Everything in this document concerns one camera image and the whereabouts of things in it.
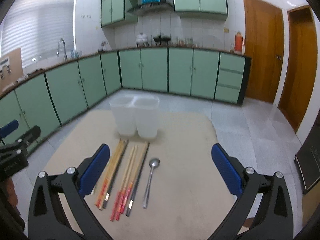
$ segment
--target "metal screw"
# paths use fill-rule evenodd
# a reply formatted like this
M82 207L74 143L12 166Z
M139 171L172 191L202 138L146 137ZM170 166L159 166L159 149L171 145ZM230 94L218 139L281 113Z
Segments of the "metal screw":
M45 172L44 171L39 172L39 174L38 174L39 178L43 178L44 176L45 176Z
M247 167L247 168L245 169L245 171L246 171L248 174L254 174L254 168L252 168L252 167Z
M76 171L76 168L75 168L75 167L69 167L69 168L67 169L67 173L68 173L68 174L73 174L73 173L75 173L75 171Z
M282 179L283 177L283 174L279 171L276 172L276 176L279 178L279 179Z

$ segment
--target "window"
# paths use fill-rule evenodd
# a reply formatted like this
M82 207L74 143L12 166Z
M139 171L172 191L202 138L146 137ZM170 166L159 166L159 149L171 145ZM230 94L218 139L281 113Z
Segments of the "window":
M63 38L67 51L76 47L76 0L16 0L4 18L0 57L21 48L22 67L40 58L54 57Z

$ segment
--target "blue gripper pad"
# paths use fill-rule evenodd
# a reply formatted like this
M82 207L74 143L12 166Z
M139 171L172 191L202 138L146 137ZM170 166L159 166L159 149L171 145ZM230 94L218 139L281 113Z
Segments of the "blue gripper pad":
M212 146L211 157L230 193L240 197L243 192L241 177L217 144Z
M19 126L19 123L17 120L13 120L12 122L9 122L4 127L0 128L0 138L6 138L10 133L17 130Z
M93 157L88 158L91 159L91 163L83 172L82 176L79 179L79 195L84 197L89 195L94 186L96 185L101 173L106 167L110 158L110 149L106 144L102 144L97 152L93 155ZM85 163L88 159L85 159L79 166Z

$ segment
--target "plastic container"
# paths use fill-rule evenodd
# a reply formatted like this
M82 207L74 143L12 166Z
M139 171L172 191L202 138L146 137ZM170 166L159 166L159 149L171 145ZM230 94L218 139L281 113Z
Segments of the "plastic container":
M138 97L134 101L136 126L141 138L156 138L159 124L159 103L160 100L157 97Z
M134 108L132 105L133 99L134 96L125 96L115 98L110 102L111 111L116 120L118 132L123 136L133 136L137 130Z

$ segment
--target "table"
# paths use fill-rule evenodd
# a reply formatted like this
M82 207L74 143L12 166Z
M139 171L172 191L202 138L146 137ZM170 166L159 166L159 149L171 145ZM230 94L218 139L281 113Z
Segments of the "table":
M49 175L63 173L92 156L102 143L109 145L113 152L119 139L111 111L91 111L53 154L44 170ZM137 144L140 153L144 144L138 136L130 138L107 208L100 211L94 205L103 176L95 194L86 196L85 201L115 240L206 240L235 202L211 159L215 143L216 132L206 116L161 113L158 136L150 142L130 217L122 215L120 221L109 220L130 149ZM150 171L148 161L153 157L160 159L160 166L153 174L149 205L145 210L142 202ZM60 199L72 228L81 233L63 194Z

